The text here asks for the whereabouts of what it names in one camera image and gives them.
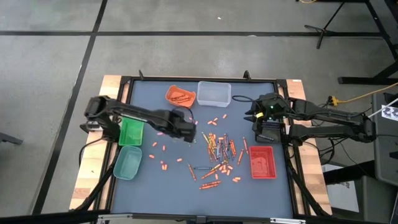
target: gray table surface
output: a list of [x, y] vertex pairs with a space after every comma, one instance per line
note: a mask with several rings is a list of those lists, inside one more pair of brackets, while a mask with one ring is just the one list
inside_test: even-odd
[[[132, 91], [132, 105], [150, 110], [175, 108], [165, 100], [170, 85], [177, 85], [188, 91], [197, 92], [197, 82], [150, 82], [135, 81]], [[274, 91], [270, 83], [232, 83], [232, 95], [246, 95], [258, 98], [260, 94]], [[205, 215], [256, 218], [292, 218], [292, 205], [285, 168], [284, 153], [280, 144], [272, 144], [276, 163], [276, 179], [252, 179], [249, 156], [245, 153], [240, 166], [237, 159], [231, 164], [234, 169], [230, 176], [219, 172], [220, 186], [199, 190], [201, 184], [215, 181], [212, 175], [205, 180], [200, 177], [207, 171], [195, 171], [197, 181], [193, 181], [187, 164], [195, 166], [215, 166], [210, 164], [206, 152], [206, 142], [201, 132], [213, 132], [217, 136], [228, 133], [234, 139], [239, 152], [243, 146], [243, 136], [249, 146], [259, 145], [254, 141], [252, 123], [243, 120], [244, 112], [250, 103], [231, 101], [226, 108], [200, 106], [196, 101], [192, 107], [194, 119], [198, 120], [197, 143], [187, 143], [168, 136], [157, 136], [157, 131], [144, 126], [142, 161], [133, 180], [117, 180], [113, 200], [113, 213], [149, 213], [171, 215]], [[218, 118], [218, 125], [207, 124]], [[161, 169], [160, 160], [168, 164], [167, 171]], [[233, 177], [241, 177], [239, 183]]]
[[[382, 105], [387, 105], [384, 94], [372, 96], [373, 112], [376, 112]], [[383, 118], [382, 112], [373, 116], [376, 123], [376, 134], [398, 135], [398, 121]], [[398, 150], [398, 138], [379, 136], [374, 141], [374, 163], [376, 178], [388, 184], [398, 186], [398, 160], [391, 158], [389, 153]]]

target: wooden table frame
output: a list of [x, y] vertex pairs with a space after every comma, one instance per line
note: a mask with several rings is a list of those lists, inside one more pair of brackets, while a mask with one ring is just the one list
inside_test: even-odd
[[[131, 92], [129, 92], [129, 82], [131, 77], [122, 77], [120, 75], [105, 75], [103, 78], [102, 86], [99, 91], [99, 95], [107, 95], [110, 98], [120, 99], [121, 102], [126, 103], [131, 99]], [[304, 89], [301, 80], [277, 80], [277, 88], [281, 95], [294, 98], [305, 99]], [[311, 126], [310, 121], [294, 121], [294, 123], [304, 124]], [[99, 139], [102, 132], [90, 132], [88, 134], [87, 142]], [[307, 140], [310, 143], [316, 144], [314, 139]], [[98, 141], [88, 147], [86, 147], [83, 153], [83, 159], [81, 161], [80, 170], [75, 184], [75, 189], [72, 195], [72, 201], [70, 208], [76, 208], [79, 206], [84, 199], [90, 194], [95, 185], [98, 183], [101, 174], [103, 174], [107, 167], [105, 164], [110, 164], [114, 159], [117, 144], [107, 144], [106, 141]], [[299, 148], [289, 147], [289, 152], [296, 152], [296, 156], [291, 159], [298, 174], [301, 175], [305, 180], [307, 189], [311, 192], [315, 200], [321, 205], [322, 209], [327, 213], [331, 214], [331, 207], [329, 203], [328, 194], [326, 191], [325, 181], [323, 179], [322, 168], [318, 157], [318, 150], [310, 144], [304, 144]], [[105, 209], [110, 207], [110, 202], [113, 197], [114, 189], [113, 184], [110, 184], [109, 179], [104, 186], [101, 193], [101, 200], [91, 205], [90, 209]], [[297, 214], [302, 215], [315, 215], [314, 211], [308, 206], [308, 203], [303, 200], [300, 189], [294, 184], [295, 197], [292, 199], [294, 209]]]

